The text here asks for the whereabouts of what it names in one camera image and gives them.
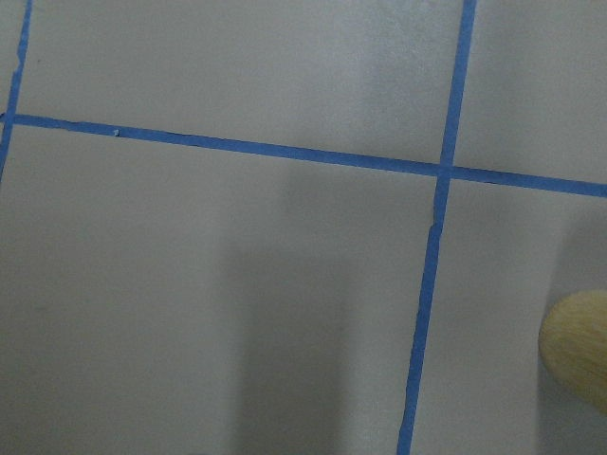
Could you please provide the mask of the tan wooden cup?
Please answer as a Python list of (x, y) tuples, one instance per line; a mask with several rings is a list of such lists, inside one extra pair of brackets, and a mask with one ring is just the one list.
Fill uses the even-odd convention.
[(579, 400), (606, 412), (606, 292), (570, 294), (543, 319), (539, 352), (544, 367)]

